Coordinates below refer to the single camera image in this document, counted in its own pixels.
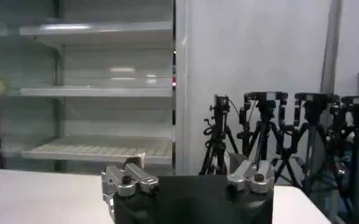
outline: white wall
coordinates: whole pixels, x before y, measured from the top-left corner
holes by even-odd
[[[359,95],[359,0],[343,1],[335,93]]]
[[[187,1],[184,12],[178,9],[177,18],[187,18],[178,21],[177,33],[178,66],[186,62],[178,69],[178,89],[187,83],[185,109],[178,114],[185,116],[178,149],[184,152],[183,173],[200,169],[207,140],[203,119],[211,115],[214,94],[228,94],[240,107],[245,92],[289,92],[291,123],[293,93],[320,91],[329,8],[324,0],[195,0]],[[228,123],[240,131],[233,108]]]

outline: white panel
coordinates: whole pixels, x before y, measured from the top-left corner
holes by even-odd
[[[214,94],[226,93],[240,107],[245,92],[286,91],[291,95],[286,110],[290,124],[293,93],[319,92],[329,8],[330,1],[324,0],[188,1],[184,147],[191,152],[184,166],[189,173],[201,166],[207,140],[203,119],[210,116]],[[238,133],[231,111],[228,124]],[[254,111],[252,120],[257,119]]]
[[[172,21],[171,0],[64,0],[67,22]]]
[[[65,85],[69,86],[171,89],[171,77],[170,49],[65,51]]]
[[[66,100],[65,133],[171,138],[171,101],[170,98],[69,98]]]
[[[359,95],[359,0],[343,1],[335,93]]]

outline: white table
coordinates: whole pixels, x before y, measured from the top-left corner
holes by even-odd
[[[273,223],[330,223],[298,189],[276,186]],[[111,224],[101,177],[0,170],[0,224]]]

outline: metal clamp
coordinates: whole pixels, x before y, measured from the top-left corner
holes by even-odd
[[[265,194],[274,187],[274,167],[269,161],[260,161],[258,171],[250,178],[251,191]]]
[[[147,194],[156,194],[158,191],[159,179],[144,172],[134,163],[128,163],[125,166],[124,173],[132,177],[140,184],[140,190]]]
[[[260,161],[257,169],[254,162],[245,160],[227,176],[227,181],[228,187],[235,192],[249,187],[252,192],[265,194],[274,186],[274,168],[269,161]]]
[[[240,166],[227,176],[228,186],[233,187],[236,192],[243,191],[246,188],[247,180],[246,177],[254,175],[256,168],[254,163],[249,160],[244,160]]]
[[[124,175],[117,167],[107,167],[105,172],[101,173],[102,192],[106,202],[108,195],[118,192],[122,197],[131,197],[136,192],[136,182],[130,176]]]

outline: tripod leg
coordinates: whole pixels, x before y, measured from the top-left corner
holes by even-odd
[[[293,186],[294,187],[300,187],[297,179],[296,179],[296,176],[293,172],[293,168],[291,167],[291,164],[289,163],[289,160],[287,161],[287,164],[286,164],[286,167],[288,168],[288,172],[289,172],[289,175],[290,175],[290,178],[291,178],[291,181],[293,183]]]
[[[307,158],[305,160],[306,163],[306,171],[304,172],[304,183],[303,189],[304,193],[308,195],[311,191],[311,171],[313,167],[313,147],[315,146],[316,140],[316,129],[317,126],[311,125],[309,127],[309,134],[308,134],[308,144],[307,144]]]
[[[352,206],[353,206],[353,219],[359,220],[359,128],[355,132],[354,137],[354,151],[352,154]]]
[[[256,142],[256,140],[258,138],[258,135],[259,135],[259,132],[260,132],[260,125],[259,125],[259,123],[257,123],[257,126],[256,126],[255,131],[254,131],[254,135],[252,136],[251,142],[249,144],[247,154],[245,154],[245,156],[248,157],[248,158],[250,157],[251,151],[254,148],[255,142]]]
[[[234,151],[236,154],[239,154],[238,147],[236,146],[235,140],[233,139],[233,136],[232,136],[232,131],[230,130],[230,128],[229,128],[228,125],[226,126],[226,133],[227,133],[227,135],[228,135],[230,144],[232,145],[233,151]]]
[[[266,159],[266,155],[267,155],[267,139],[268,139],[267,126],[268,124],[264,122],[262,122],[260,125],[260,135],[259,135],[257,151],[254,159],[257,167],[259,167],[259,163],[261,160]]]
[[[347,200],[346,194],[344,193],[343,182],[342,182],[341,177],[338,175],[338,168],[336,167],[336,162],[335,162],[334,158],[330,158],[330,164],[331,164],[332,174],[333,174],[333,177],[336,182],[336,186],[338,187],[339,195],[343,200],[343,203],[344,203],[344,206],[346,207],[347,213],[349,214],[349,216],[351,216],[352,213],[351,213],[350,203]]]
[[[201,171],[198,173],[198,175],[205,175],[207,173],[207,170],[210,168],[210,164],[213,158],[213,152],[212,152],[213,144],[209,144],[208,148],[206,150],[206,154],[204,157],[204,162],[202,163]]]
[[[281,165],[278,167],[277,171],[275,172],[275,182],[277,182],[279,176],[281,176],[281,173],[283,171],[283,169],[285,168],[286,166],[286,161],[283,160]]]

